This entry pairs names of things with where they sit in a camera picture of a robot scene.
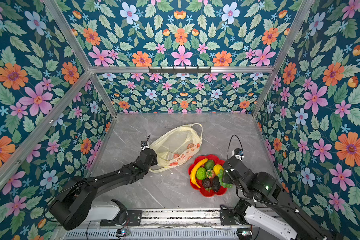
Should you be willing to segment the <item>yellow fake lemon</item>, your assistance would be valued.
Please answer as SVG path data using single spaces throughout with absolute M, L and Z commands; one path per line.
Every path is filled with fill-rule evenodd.
M 216 164 L 213 167 L 213 171 L 214 171 L 215 175 L 218 176 L 220 173 L 222 173 L 224 171 L 224 169 L 223 169 L 222 165 Z

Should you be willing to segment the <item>red flower-shaped plate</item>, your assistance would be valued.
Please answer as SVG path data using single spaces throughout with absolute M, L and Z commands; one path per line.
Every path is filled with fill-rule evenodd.
M 217 156 L 215 155 L 208 155 L 208 156 L 199 156 L 194 160 L 194 163 L 192 165 L 190 165 L 189 169 L 188 169 L 188 173 L 189 175 L 191 175 L 193 168 L 200 162 L 203 161 L 204 159 L 208 159 L 208 160 L 213 160 L 215 164 L 220 164 L 223 165 L 225 161 L 220 160 Z M 203 195 L 204 197 L 210 198 L 213 197 L 214 195 L 216 196 L 222 196 L 227 192 L 227 188 L 224 188 L 223 186 L 220 187 L 220 189 L 217 192 L 214 192 L 212 189 L 210 190 L 206 190 L 203 186 L 202 186 L 202 181 L 199 179 L 196 179 L 196 182 L 198 183 L 198 185 L 200 186 L 200 188 L 197 187 L 197 185 L 194 185 L 192 180 L 190 180 L 190 186 L 196 190 L 199 191 L 201 195 Z

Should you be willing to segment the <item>red fake strawberry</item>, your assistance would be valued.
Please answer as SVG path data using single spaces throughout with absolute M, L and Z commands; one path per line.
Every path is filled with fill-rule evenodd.
M 214 177 L 216 176 L 216 174 L 215 174 L 215 172 L 213 171 L 213 170 L 207 170 L 206 171 L 206 177 L 208 178 L 208 179 L 213 179 Z

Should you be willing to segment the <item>green fake lime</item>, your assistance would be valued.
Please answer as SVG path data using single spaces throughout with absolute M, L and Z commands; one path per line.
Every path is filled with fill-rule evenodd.
M 204 164 L 204 168 L 206 170 L 212 170 L 215 166 L 215 162 L 213 160 L 208 160 L 205 164 Z

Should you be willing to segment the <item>yellow printed plastic bag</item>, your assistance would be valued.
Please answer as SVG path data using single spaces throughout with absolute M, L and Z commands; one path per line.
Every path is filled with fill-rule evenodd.
M 174 128 L 150 144 L 157 154 L 157 165 L 149 169 L 161 173 L 186 163 L 200 151 L 203 126 L 199 123 Z

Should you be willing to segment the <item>light green fake fruit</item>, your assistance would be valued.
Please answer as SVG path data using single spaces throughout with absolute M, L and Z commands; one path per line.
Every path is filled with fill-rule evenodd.
M 207 170 L 204 167 L 198 168 L 197 172 L 196 172 L 196 178 L 201 181 L 206 179 L 207 178 Z

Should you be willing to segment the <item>orange yellow fake banana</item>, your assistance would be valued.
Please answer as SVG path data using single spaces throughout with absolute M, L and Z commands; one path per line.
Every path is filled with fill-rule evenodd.
M 198 189 L 200 189 L 201 187 L 198 185 L 197 181 L 196 181 L 196 173 L 197 170 L 206 162 L 208 161 L 207 158 L 202 159 L 201 161 L 199 161 L 198 163 L 196 163 L 196 165 L 193 167 L 193 169 L 191 170 L 191 174 L 190 174 L 190 179 L 191 179 L 191 183 L 193 185 L 195 185 Z

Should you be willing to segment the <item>dark avocado fake fruit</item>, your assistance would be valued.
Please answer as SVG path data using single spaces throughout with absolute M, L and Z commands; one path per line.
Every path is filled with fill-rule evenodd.
M 220 184 L 220 179 L 218 176 L 215 176 L 213 179 L 212 179 L 212 190 L 215 192 L 215 193 L 218 193 L 219 190 L 221 188 L 221 184 Z

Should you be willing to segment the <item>dark brown fake fruit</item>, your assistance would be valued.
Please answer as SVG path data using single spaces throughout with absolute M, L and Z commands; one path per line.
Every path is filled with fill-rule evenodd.
M 212 182 L 211 182 L 211 180 L 210 179 L 208 179 L 208 178 L 205 178 L 204 180 L 202 180 L 202 184 L 203 184 L 203 188 L 204 189 L 209 189 L 209 188 L 211 188 L 212 187 Z

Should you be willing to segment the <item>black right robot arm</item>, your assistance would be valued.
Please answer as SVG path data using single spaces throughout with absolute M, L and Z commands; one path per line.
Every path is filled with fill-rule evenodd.
M 343 239 L 342 234 L 314 221 L 276 178 L 266 172 L 254 173 L 238 155 L 229 158 L 223 169 L 223 182 L 243 193 L 233 208 L 238 223 L 256 226 L 280 240 Z

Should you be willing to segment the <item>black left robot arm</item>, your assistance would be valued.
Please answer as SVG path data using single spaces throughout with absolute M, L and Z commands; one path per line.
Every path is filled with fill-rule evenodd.
M 111 173 L 91 178 L 74 177 L 52 200 L 48 211 L 65 230 L 73 230 L 88 217 L 94 199 L 115 188 L 141 180 L 158 164 L 153 149 L 141 150 L 138 158 Z

